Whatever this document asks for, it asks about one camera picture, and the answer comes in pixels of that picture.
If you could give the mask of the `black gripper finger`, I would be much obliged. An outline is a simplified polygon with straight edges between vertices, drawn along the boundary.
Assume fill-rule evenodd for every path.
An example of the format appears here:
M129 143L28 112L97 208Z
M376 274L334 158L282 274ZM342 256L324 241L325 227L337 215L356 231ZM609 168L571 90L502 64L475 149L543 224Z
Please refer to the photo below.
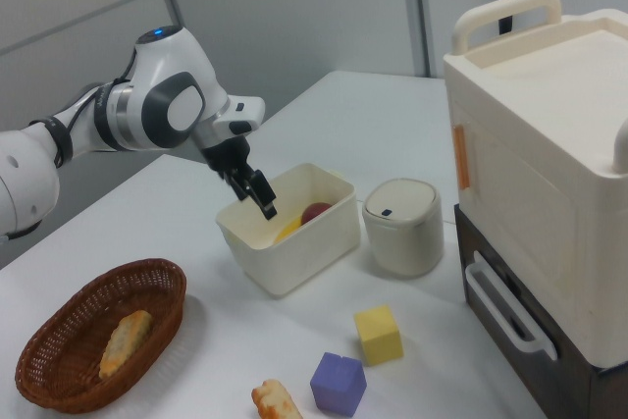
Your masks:
M248 181L243 178L238 171L231 170L226 172L226 183L234 191L235 196L239 201L242 201L249 196Z
M266 220L271 220L277 215L274 205L276 194L261 171L256 170L251 174L246 189Z

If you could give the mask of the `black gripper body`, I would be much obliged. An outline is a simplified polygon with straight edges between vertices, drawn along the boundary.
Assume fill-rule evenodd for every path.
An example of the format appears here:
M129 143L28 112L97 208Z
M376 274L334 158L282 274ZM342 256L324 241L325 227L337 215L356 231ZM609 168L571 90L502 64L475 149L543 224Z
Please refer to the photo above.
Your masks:
M220 144L200 149L209 168L223 180L247 180L252 175L252 169L247 163L249 152L250 146L244 136L229 138Z

